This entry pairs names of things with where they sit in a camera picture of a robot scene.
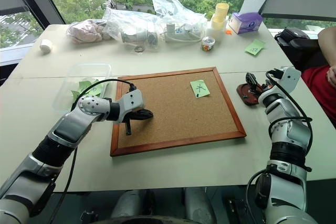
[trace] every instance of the purple tissue box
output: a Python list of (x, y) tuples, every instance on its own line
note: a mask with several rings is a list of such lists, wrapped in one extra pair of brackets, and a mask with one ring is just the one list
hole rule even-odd
[(232, 13), (229, 25), (238, 34), (248, 31), (257, 31), (261, 24), (262, 17), (258, 13)]

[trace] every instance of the cork board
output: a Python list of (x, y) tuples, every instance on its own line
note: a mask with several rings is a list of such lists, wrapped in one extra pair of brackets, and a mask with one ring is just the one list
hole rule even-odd
[[(216, 68), (121, 77), (141, 90), (154, 117), (114, 124), (111, 156), (246, 136)], [(196, 98), (190, 82), (204, 80), (210, 94)], [(129, 85), (118, 82), (116, 100)]]

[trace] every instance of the robotic arm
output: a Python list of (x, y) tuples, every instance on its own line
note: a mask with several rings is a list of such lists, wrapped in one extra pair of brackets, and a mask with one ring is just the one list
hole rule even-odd
[(142, 93), (135, 87), (116, 102), (94, 95), (80, 97), (74, 109), (52, 127), (0, 188), (0, 223), (27, 223), (29, 217), (43, 210), (65, 160), (89, 132), (92, 123), (125, 122), (130, 135), (131, 119), (153, 117), (152, 112), (143, 108)]
[[(275, 83), (269, 74), (273, 74), (278, 81)], [(306, 213), (306, 180), (311, 168), (305, 166), (305, 156), (312, 140), (311, 119), (297, 106), (303, 114), (300, 116), (286, 99), (288, 93), (294, 90), (300, 74), (294, 68), (271, 70), (267, 73), (270, 82), (262, 85), (262, 92), (255, 92), (259, 85), (256, 85), (254, 76), (248, 73), (246, 78), (249, 92), (256, 95), (259, 104), (266, 107), (265, 113), (270, 122), (270, 160), (256, 181), (255, 191), (255, 202), (265, 210), (266, 223), (269, 224), (316, 223)]]

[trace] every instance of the wooden frame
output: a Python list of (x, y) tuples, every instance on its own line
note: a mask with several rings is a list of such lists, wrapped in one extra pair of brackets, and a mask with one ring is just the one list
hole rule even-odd
[[(127, 76), (127, 77), (119, 77), (119, 79), (122, 80), (134, 80), (134, 79), (147, 79), (147, 78), (153, 78), (153, 77), (163, 77), (163, 76), (173, 76), (173, 75), (179, 75), (179, 74), (188, 74), (188, 73), (198, 73), (198, 72), (209, 72), (212, 71), (215, 79), (217, 81), (217, 84), (223, 94), (223, 97), (225, 99), (225, 102), (229, 108), (229, 111), (231, 113), (231, 116), (234, 120), (234, 123), (238, 129), (238, 131), (235, 132), (225, 132), (220, 134), (214, 134), (214, 135), (205, 135), (205, 136), (199, 136), (199, 137), (190, 137), (190, 138), (183, 138), (179, 140), (173, 140), (173, 141), (164, 141), (164, 142), (158, 142), (158, 143), (149, 143), (149, 144), (142, 144), (137, 146), (128, 146), (128, 147), (122, 147), (118, 148), (118, 138), (119, 138), (119, 126), (120, 124), (114, 124), (113, 125), (113, 132), (112, 132), (112, 142), (111, 142), (111, 156), (119, 156), (119, 155), (125, 155), (125, 154), (131, 154), (131, 153), (139, 153), (139, 152), (146, 152), (146, 151), (152, 151), (152, 150), (158, 150), (163, 148), (169, 148), (169, 147), (177, 147), (177, 146), (183, 146), (183, 145), (190, 145), (190, 144), (198, 144), (198, 143), (205, 143), (205, 142), (212, 142), (212, 141), (219, 141), (219, 140), (227, 140), (232, 138), (238, 138), (238, 137), (245, 137), (246, 133), (242, 126), (242, 123), (240, 122), (240, 119), (234, 109), (234, 106), (230, 100), (230, 97), (228, 96), (228, 93), (224, 87), (224, 84), (222, 82), (222, 79), (220, 78), (220, 75), (215, 67), (211, 68), (202, 68), (202, 69), (194, 69), (194, 70), (184, 70), (184, 71), (175, 71), (175, 72), (166, 72), (166, 73), (156, 73), (156, 74), (144, 74), (140, 76)], [(116, 100), (121, 98), (122, 93), (122, 82), (118, 82), (117, 84), (117, 92), (116, 92)]]

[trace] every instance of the black cable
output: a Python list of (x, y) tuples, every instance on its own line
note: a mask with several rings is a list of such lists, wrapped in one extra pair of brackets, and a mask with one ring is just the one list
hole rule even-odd
[(308, 122), (312, 121), (312, 118), (306, 118), (304, 116), (289, 116), (289, 117), (286, 117), (286, 118), (278, 118), (278, 119), (274, 120), (273, 122), (271, 122), (271, 124), (268, 127), (268, 135), (269, 135), (269, 137), (272, 138), (272, 127), (277, 122), (284, 121), (284, 120), (295, 120), (295, 119), (302, 120), (305, 123), (307, 123), (307, 120), (308, 120)]
[(307, 150), (306, 150), (306, 155), (309, 153), (311, 145), (313, 143), (313, 129), (311, 128), (311, 124), (310, 122), (312, 121), (311, 118), (307, 117), (307, 115), (305, 114), (305, 112), (303, 111), (303, 109), (300, 107), (300, 105), (294, 100), (294, 98), (279, 84), (277, 83), (271, 76), (269, 76), (269, 73), (271, 71), (267, 71), (266, 72), (266, 77), (274, 84), (276, 85), (289, 99), (292, 103), (294, 103), (295, 107), (298, 108), (298, 110), (300, 111), (300, 113), (303, 115), (304, 119), (306, 120), (306, 124), (310, 130), (310, 138), (309, 138), (309, 142), (308, 142), (308, 146), (307, 146)]
[(71, 182), (71, 179), (72, 179), (72, 174), (73, 174), (74, 167), (75, 167), (75, 162), (76, 162), (77, 147), (76, 147), (76, 149), (75, 149), (75, 151), (74, 151), (73, 154), (74, 154), (74, 155), (73, 155), (74, 157), (72, 158), (72, 164), (71, 164), (71, 169), (70, 169), (70, 174), (69, 174), (69, 178), (68, 178), (67, 185), (65, 186), (64, 191), (63, 191), (63, 193), (62, 193), (62, 196), (61, 196), (61, 198), (59, 199), (59, 201), (58, 201), (58, 203), (57, 203), (57, 206), (55, 207), (55, 210), (54, 210), (54, 212), (52, 213), (52, 215), (51, 215), (51, 217), (50, 217), (50, 219), (49, 219), (49, 221), (48, 221), (49, 224), (52, 224), (52, 222), (54, 221), (54, 219), (55, 219), (55, 217), (56, 217), (56, 215), (57, 215), (57, 212), (58, 212), (59, 208), (61, 207), (62, 202), (63, 202), (63, 200), (64, 200), (64, 198), (65, 198), (65, 196), (66, 196), (66, 194), (67, 194), (68, 188), (69, 188), (69, 186), (70, 186), (70, 182)]
[(94, 86), (98, 85), (98, 84), (101, 84), (103, 82), (107, 82), (107, 81), (120, 81), (120, 82), (124, 82), (124, 83), (127, 83), (128, 85), (130, 85), (131, 87), (134, 86), (134, 84), (128, 82), (128, 81), (124, 81), (124, 80), (120, 80), (120, 79), (105, 79), (105, 80), (102, 80), (102, 81), (98, 81), (94, 84), (92, 84), (91, 86), (87, 87), (86, 89), (84, 89), (80, 94), (79, 96), (77, 96), (75, 102), (72, 104), (72, 107), (71, 107), (71, 111), (74, 110), (74, 108), (76, 107), (76, 104), (79, 100), (79, 98), (81, 98), (83, 95), (85, 95), (86, 92), (88, 92), (90, 89), (92, 89)]
[(251, 209), (251, 206), (248, 202), (248, 188), (250, 187), (250, 185), (252, 184), (253, 180), (258, 177), (260, 174), (264, 173), (266, 170), (263, 169), (263, 170), (260, 170), (258, 171), (255, 175), (253, 175), (250, 180), (248, 181), (247, 183), (247, 186), (246, 186), (246, 191), (245, 191), (245, 200), (246, 200), (246, 206), (247, 206), (247, 210), (249, 212), (249, 214), (251, 215), (251, 218), (253, 220), (253, 223), (254, 224), (258, 224), (257, 221), (256, 221), (256, 218), (254, 217), (253, 213), (252, 213), (252, 209)]

